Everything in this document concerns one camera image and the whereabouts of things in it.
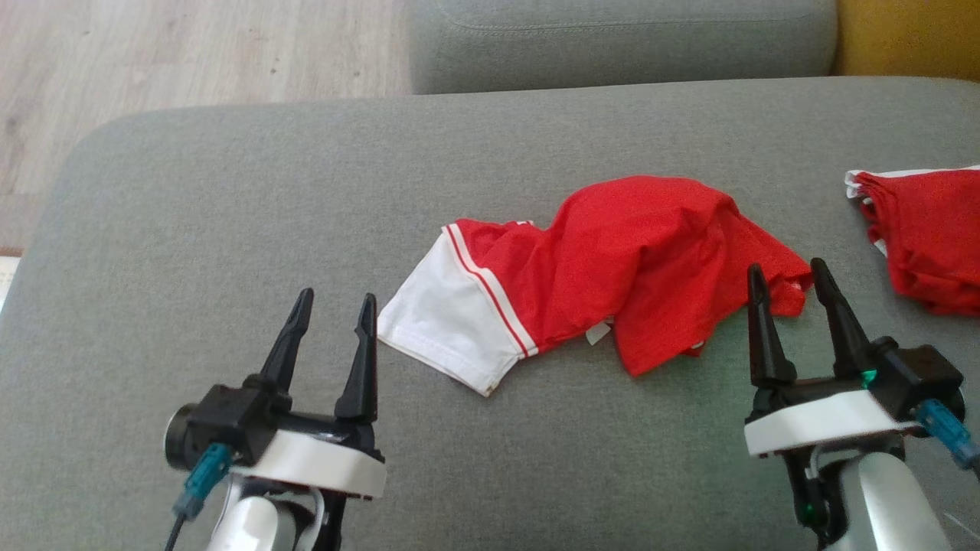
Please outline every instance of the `wooden floor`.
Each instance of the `wooden floor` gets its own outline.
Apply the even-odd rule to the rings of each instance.
[[[0,0],[0,247],[123,115],[409,93],[407,0]]]

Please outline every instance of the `black cable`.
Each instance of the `black cable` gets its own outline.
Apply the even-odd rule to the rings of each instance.
[[[164,551],[173,551],[173,547],[177,543],[177,537],[180,535],[180,529],[183,527],[184,521],[186,520],[186,515],[177,515],[176,521],[173,521],[171,536],[167,538],[167,545],[164,546]]]

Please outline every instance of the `green led light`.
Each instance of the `green led light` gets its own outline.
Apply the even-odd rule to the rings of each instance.
[[[816,512],[812,505],[807,504],[807,506],[803,509],[803,524],[809,526],[812,525],[815,520]]]
[[[868,370],[866,372],[861,372],[861,376],[864,377],[864,383],[861,385],[863,388],[867,388],[869,384],[874,380],[875,376],[878,375],[877,370]]]

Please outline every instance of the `yellow cushion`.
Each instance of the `yellow cushion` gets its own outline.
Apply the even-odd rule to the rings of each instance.
[[[838,0],[836,75],[980,81],[980,1]]]

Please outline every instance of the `gray fabric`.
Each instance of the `gray fabric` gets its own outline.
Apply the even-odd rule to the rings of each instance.
[[[172,412],[258,369],[296,293],[317,291],[293,385],[329,412],[363,293],[384,304],[457,217],[546,225],[574,190],[686,175],[820,255],[868,334],[933,343],[980,405],[976,320],[895,296],[844,198],[845,170],[977,162],[980,86],[912,78],[636,85],[141,115],[80,143],[0,316],[0,541],[157,549],[182,476]],[[779,321],[829,373],[810,296]],[[781,462],[747,457],[744,314],[700,359],[631,379],[609,339],[519,363],[489,399],[386,347],[386,495],[353,504],[359,549],[807,549]],[[980,488],[932,442],[910,464],[980,529]],[[203,548],[221,496],[186,529]],[[941,516],[955,549],[970,538]]]
[[[834,0],[416,0],[416,93],[826,75]]]

